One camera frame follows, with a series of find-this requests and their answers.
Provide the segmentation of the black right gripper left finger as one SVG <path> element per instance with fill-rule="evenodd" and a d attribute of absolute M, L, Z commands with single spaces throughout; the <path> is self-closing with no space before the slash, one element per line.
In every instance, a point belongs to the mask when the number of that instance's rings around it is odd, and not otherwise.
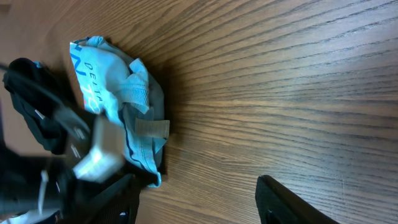
<path fill-rule="evenodd" d="M 88 214 L 81 223 L 135 224 L 140 192 L 136 176 L 125 175 L 88 204 Z"/>

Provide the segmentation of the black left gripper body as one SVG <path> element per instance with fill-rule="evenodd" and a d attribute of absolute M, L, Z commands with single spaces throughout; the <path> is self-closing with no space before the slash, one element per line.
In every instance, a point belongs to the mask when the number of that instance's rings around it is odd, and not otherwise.
<path fill-rule="evenodd" d="M 78 107 L 61 80 L 27 58 L 15 59 L 2 70 L 14 109 L 45 150 L 53 154 L 88 153 L 93 115 Z"/>

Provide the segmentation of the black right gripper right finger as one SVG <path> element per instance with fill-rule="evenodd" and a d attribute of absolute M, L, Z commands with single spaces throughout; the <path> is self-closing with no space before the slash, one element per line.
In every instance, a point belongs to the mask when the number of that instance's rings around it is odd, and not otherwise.
<path fill-rule="evenodd" d="M 255 199 L 262 224 L 338 224 L 269 175 L 258 177 Z"/>

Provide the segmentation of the light blue printed t-shirt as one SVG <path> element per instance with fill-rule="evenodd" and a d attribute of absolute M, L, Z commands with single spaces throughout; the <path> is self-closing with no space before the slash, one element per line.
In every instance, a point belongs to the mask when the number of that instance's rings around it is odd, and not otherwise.
<path fill-rule="evenodd" d="M 139 58 L 102 36 L 70 42 L 70 56 L 87 111 L 105 113 L 124 128 L 128 162 L 150 173 L 149 187 L 162 183 L 160 165 L 169 138 L 164 92 Z"/>

